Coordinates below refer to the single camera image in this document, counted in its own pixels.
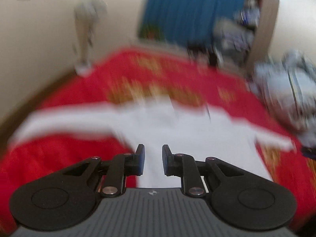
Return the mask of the white shirt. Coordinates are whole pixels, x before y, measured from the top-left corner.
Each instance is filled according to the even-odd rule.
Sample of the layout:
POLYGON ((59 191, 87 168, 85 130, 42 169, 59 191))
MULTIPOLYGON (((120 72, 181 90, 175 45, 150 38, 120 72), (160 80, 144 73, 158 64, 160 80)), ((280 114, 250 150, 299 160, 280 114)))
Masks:
POLYGON ((264 144, 282 151, 295 148, 289 137, 232 118, 209 104, 188 108, 167 96, 114 105, 107 102, 67 105, 32 113, 14 132, 11 143, 22 144, 48 134, 69 133, 84 140, 111 135, 135 149, 145 146, 144 188, 178 187, 163 172, 162 146, 197 161, 216 157, 265 179, 271 176, 257 153, 264 144))

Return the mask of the plaid grey quilt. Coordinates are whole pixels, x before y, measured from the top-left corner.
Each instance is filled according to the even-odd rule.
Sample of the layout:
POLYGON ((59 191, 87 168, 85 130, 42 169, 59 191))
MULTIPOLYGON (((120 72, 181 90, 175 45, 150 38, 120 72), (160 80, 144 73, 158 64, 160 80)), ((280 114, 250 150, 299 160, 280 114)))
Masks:
POLYGON ((302 146, 315 148, 315 65, 306 54, 290 50, 280 63, 255 63, 251 90, 302 146))

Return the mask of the white standing fan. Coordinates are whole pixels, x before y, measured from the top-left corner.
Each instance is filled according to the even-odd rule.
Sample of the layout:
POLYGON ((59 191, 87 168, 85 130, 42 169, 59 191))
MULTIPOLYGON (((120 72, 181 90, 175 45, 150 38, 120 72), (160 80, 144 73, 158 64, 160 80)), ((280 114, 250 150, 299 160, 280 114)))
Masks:
POLYGON ((78 62, 74 69, 78 76, 88 76, 93 70, 90 50, 93 47, 95 25, 100 15, 107 13, 103 0, 83 0, 74 7, 74 23, 78 40, 78 62))

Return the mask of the blue curtain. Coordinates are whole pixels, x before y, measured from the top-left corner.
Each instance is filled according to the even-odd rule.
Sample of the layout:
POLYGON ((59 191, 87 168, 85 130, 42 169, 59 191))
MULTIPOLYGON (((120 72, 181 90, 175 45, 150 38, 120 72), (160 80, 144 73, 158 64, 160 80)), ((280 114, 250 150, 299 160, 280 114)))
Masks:
POLYGON ((138 36, 187 47, 211 44, 218 18, 232 19, 245 0, 147 0, 138 36))

